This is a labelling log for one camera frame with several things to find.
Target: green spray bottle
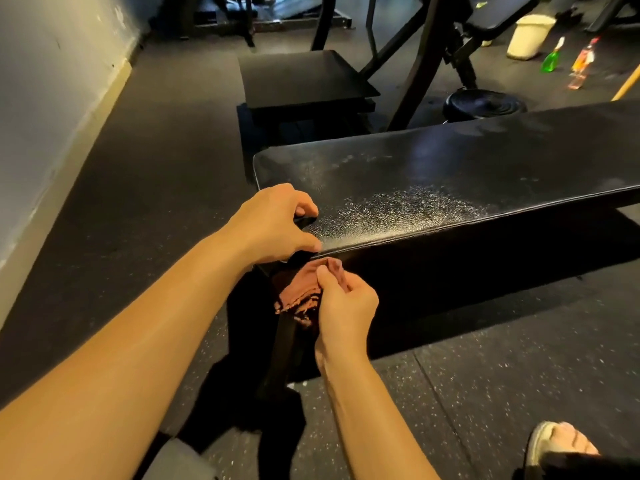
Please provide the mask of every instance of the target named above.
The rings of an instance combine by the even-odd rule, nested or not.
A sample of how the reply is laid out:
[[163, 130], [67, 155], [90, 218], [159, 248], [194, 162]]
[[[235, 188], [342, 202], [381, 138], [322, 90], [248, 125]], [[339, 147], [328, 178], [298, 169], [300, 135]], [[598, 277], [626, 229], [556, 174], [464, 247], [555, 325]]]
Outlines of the green spray bottle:
[[564, 45], [564, 37], [560, 37], [558, 40], [558, 44], [553, 52], [551, 52], [548, 56], [545, 57], [545, 60], [542, 62], [542, 67], [540, 67], [540, 71], [542, 72], [553, 72], [558, 65], [558, 58], [560, 56], [560, 48]]

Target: human arm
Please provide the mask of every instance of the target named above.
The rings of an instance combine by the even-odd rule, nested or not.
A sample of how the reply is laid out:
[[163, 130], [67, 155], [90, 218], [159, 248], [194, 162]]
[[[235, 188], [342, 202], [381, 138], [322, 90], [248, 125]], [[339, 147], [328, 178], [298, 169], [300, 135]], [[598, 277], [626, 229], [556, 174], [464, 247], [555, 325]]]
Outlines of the human arm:
[[289, 184], [258, 192], [76, 352], [0, 411], [0, 478], [129, 480], [213, 317], [258, 262], [318, 251]]
[[340, 439], [355, 480], [438, 480], [367, 357], [376, 292], [345, 273], [349, 292], [320, 266], [323, 288], [316, 361], [324, 378]]

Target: wooden broom handle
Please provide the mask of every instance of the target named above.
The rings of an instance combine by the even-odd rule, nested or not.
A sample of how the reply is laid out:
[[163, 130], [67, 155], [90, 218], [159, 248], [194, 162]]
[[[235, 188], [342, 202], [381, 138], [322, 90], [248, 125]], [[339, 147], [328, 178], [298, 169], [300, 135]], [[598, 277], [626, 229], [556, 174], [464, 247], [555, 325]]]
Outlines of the wooden broom handle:
[[625, 81], [625, 83], [622, 84], [622, 87], [618, 90], [616, 95], [613, 96], [612, 101], [617, 101], [622, 96], [627, 94], [627, 91], [631, 89], [631, 86], [634, 85], [634, 83], [636, 82], [636, 80], [638, 80], [638, 78], [640, 78], [640, 65], [636, 67], [636, 70], [633, 72], [633, 74], [631, 74], [629, 78]]

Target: white wall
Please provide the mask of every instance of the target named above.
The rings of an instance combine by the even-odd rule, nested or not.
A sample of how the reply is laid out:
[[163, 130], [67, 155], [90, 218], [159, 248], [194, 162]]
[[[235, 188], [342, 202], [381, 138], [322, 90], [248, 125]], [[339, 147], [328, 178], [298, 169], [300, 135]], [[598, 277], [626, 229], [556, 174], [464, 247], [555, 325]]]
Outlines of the white wall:
[[0, 0], [0, 268], [160, 2]]

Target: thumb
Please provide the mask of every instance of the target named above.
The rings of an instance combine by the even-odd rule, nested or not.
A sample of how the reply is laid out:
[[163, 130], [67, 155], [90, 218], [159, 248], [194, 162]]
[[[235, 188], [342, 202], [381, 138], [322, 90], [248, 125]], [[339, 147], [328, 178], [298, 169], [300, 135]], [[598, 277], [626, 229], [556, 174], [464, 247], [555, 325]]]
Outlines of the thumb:
[[297, 251], [309, 251], [310, 253], [317, 253], [322, 250], [322, 242], [315, 235], [308, 232], [300, 232], [298, 236]]
[[340, 288], [340, 284], [338, 284], [338, 280], [334, 275], [331, 274], [329, 268], [324, 264], [322, 266], [318, 266], [316, 270], [316, 276], [318, 278], [318, 283], [320, 284], [320, 288], [324, 291], [338, 289], [342, 291]]

